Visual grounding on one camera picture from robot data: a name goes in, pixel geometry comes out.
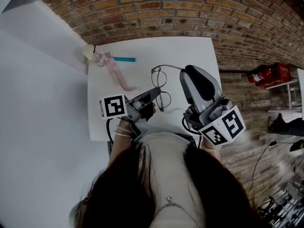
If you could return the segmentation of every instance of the necklace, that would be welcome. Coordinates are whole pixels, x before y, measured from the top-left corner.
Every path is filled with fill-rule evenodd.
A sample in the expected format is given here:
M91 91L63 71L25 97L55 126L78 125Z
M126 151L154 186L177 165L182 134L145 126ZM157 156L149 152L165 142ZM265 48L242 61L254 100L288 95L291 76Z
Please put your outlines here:
M198 223L198 222L196 222L195 221L195 219L181 206L181 205L179 205L179 204L177 204L177 203L173 203L172 202L172 200L173 200L173 198L171 197L171 196L168 196L167 197L167 202L168 203L166 203L165 205L163 205L163 206L161 206L161 208L155 213L155 215L154 215L154 219L156 218L156 216L158 216L158 214L163 210L163 209L165 209L166 207L178 207L178 208L180 208L182 211L184 211L193 221L194 221L194 223L199 227L199 228L202 228L202 226Z

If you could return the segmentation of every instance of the brick wall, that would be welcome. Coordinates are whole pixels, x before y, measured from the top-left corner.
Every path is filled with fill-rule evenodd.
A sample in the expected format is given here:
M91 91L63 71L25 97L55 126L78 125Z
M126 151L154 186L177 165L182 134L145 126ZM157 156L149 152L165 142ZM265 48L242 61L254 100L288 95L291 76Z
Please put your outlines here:
M304 68L302 0L43 1L87 43L210 37L220 69L277 61Z

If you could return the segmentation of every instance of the pink ribbon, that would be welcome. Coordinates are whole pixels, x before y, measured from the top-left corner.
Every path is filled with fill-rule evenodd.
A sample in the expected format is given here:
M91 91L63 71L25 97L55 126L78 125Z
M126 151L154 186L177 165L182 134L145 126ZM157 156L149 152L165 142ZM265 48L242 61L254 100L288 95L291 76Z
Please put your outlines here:
M94 62L97 66L102 67L106 66L108 72L113 80L115 87L122 89L124 91L130 92L134 91L136 87L129 87L119 66L117 65L114 57L111 55L110 52L104 53L101 46L95 47L94 52Z

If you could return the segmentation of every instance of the bracelet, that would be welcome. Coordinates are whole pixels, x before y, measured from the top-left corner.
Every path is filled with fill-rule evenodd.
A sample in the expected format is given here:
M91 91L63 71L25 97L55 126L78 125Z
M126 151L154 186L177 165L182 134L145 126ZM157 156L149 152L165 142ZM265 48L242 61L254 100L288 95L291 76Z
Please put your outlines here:
M216 149L208 149L208 148L206 148L206 147L203 145L203 146L201 146L201 148L202 148L204 151L208 152L208 153L213 153L213 152L216 152L216 151L220 150L220 149L222 148L222 146L219 146L219 147L216 148Z
M120 129L120 130L122 130L122 131L124 131L126 133L132 133L132 131L130 129L123 128L120 125L116 125L116 127L117 127L117 129Z
M122 137L128 137L128 138L131 138L131 136L129 135L125 135L125 134L121 134L121 133L118 133L115 131L115 134L119 135L119 136L122 136Z

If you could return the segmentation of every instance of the eyeglasses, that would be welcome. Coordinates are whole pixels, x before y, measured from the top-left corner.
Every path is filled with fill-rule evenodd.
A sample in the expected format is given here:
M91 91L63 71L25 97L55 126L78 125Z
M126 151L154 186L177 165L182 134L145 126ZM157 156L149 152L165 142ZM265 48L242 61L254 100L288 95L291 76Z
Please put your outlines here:
M180 67L177 67L177 66L172 66L172 65L159 65L159 66L156 66L156 67L152 68L152 70L151 70L151 81L152 81L152 84L154 85L154 87L158 88L159 93L160 93L159 96L156 98L156 104L157 104L159 110L161 112L164 112L164 109L171 104L171 95L168 92L161 90L161 87L165 86L165 84L167 83L167 75L166 75L165 72L162 71L162 68L161 68L162 66L163 67L173 67L173 68L179 69L179 70L182 70L183 68L180 68ZM153 81L153 74L154 73L157 73L156 84ZM162 85L160 85L160 83L159 83L160 73L163 73L164 76L165 76L165 78L166 78L165 82ZM170 98L169 103L166 104L165 106L164 106L164 103L163 103L163 95L164 94L167 94L169 96L169 98Z

